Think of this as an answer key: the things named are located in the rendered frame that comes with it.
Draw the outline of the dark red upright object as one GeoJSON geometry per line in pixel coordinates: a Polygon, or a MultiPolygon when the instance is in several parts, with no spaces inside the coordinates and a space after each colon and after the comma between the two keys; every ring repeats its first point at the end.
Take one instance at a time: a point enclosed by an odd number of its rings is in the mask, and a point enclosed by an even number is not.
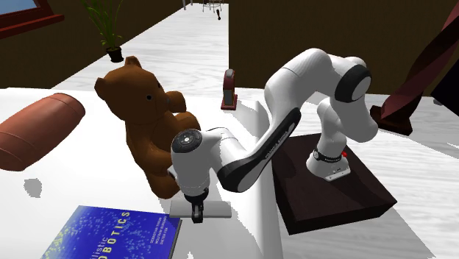
{"type": "Polygon", "coordinates": [[[235,93],[235,71],[231,68],[224,73],[222,110],[236,110],[238,95],[235,93]]]}

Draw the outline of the grey flat rectangular slab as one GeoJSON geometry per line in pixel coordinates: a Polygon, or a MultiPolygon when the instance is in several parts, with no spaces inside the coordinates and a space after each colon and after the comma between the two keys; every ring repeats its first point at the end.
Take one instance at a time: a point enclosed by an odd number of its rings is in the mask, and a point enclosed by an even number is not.
{"type": "MultiPolygon", "coordinates": [[[[230,218],[232,208],[229,202],[204,200],[204,218],[230,218]]],[[[190,218],[192,216],[192,204],[186,200],[172,200],[169,210],[171,218],[190,218]]]]}

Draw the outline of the blue book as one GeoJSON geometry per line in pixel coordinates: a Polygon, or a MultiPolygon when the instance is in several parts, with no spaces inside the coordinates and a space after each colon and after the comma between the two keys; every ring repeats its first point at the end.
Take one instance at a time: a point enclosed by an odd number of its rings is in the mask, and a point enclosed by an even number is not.
{"type": "Polygon", "coordinates": [[[80,205],[41,259],[171,259],[182,220],[80,205]]]}

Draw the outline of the red framed window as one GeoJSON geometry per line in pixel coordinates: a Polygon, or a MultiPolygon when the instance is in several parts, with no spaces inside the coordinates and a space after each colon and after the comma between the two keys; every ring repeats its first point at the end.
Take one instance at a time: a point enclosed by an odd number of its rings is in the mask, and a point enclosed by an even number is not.
{"type": "Polygon", "coordinates": [[[33,0],[36,7],[0,15],[0,40],[65,20],[55,14],[48,0],[33,0]]]}

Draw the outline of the white bed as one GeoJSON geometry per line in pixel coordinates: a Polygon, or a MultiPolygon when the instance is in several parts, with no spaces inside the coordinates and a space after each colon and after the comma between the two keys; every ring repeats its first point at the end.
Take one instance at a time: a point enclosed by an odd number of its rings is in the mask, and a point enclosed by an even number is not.
{"type": "MultiPolygon", "coordinates": [[[[169,210],[134,162],[123,121],[93,91],[72,96],[85,108],[75,130],[24,171],[0,169],[0,259],[40,259],[80,205],[169,210]]],[[[173,259],[283,259],[270,166],[241,194],[213,177],[209,199],[228,201],[232,217],[184,219],[173,259]]]]}

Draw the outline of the black furniture piece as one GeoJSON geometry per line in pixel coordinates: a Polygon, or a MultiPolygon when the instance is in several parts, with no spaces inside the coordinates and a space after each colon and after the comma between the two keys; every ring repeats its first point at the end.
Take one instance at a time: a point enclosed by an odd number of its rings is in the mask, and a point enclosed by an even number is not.
{"type": "Polygon", "coordinates": [[[446,73],[431,93],[431,97],[459,116],[459,63],[446,73]]]}

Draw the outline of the dark robot stand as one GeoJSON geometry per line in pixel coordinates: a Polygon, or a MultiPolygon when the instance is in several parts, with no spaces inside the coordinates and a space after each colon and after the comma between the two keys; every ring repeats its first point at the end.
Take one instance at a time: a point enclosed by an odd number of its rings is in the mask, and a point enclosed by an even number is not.
{"type": "Polygon", "coordinates": [[[318,133],[290,137],[271,160],[277,206],[289,235],[373,219],[395,198],[358,156],[344,148],[351,173],[332,182],[306,167],[318,133]]]}

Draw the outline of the dark red twisted floor stand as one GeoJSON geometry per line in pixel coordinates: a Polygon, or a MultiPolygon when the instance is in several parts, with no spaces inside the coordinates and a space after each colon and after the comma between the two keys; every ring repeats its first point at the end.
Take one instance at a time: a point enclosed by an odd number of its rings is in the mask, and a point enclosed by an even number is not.
{"type": "Polygon", "coordinates": [[[442,30],[424,48],[412,64],[405,82],[379,106],[372,106],[371,117],[382,130],[409,136],[410,117],[423,92],[440,74],[459,46],[459,0],[452,8],[442,30]]]}

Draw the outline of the brown teddy bear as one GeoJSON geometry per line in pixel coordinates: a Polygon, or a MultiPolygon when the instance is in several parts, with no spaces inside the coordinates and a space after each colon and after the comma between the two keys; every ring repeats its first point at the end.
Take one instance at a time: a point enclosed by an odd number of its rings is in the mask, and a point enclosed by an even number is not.
{"type": "Polygon", "coordinates": [[[127,146],[152,192],[161,199],[173,197],[179,186],[168,173],[171,142],[184,130],[200,128],[195,115],[187,111],[182,93],[164,91],[157,77],[143,69],[135,56],[98,78],[94,89],[110,111],[124,121],[127,146]]]}

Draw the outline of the reddish brown bolster pillow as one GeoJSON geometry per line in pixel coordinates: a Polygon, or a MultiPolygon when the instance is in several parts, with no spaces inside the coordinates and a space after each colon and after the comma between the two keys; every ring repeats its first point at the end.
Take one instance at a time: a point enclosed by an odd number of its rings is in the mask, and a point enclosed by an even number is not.
{"type": "Polygon", "coordinates": [[[0,169],[23,171],[50,153],[85,115],[80,101],[65,93],[42,98],[0,123],[0,169]]]}

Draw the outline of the green potted plant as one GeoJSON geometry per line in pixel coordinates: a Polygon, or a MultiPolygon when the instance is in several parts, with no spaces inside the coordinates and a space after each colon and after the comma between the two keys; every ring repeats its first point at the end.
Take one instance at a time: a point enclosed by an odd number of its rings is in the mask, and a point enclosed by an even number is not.
{"type": "Polygon", "coordinates": [[[103,37],[101,45],[105,47],[106,53],[113,63],[120,63],[124,60],[121,47],[116,41],[121,38],[116,32],[116,24],[120,7],[124,0],[79,0],[88,12],[89,19],[93,22],[103,37]]]}

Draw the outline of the metal frame chair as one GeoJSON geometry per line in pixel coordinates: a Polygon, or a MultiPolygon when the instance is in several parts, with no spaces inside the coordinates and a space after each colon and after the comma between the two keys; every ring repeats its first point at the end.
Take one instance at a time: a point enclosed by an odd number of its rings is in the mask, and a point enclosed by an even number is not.
{"type": "Polygon", "coordinates": [[[222,11],[224,0],[202,0],[202,11],[205,9],[212,10],[214,13],[222,11]]]}

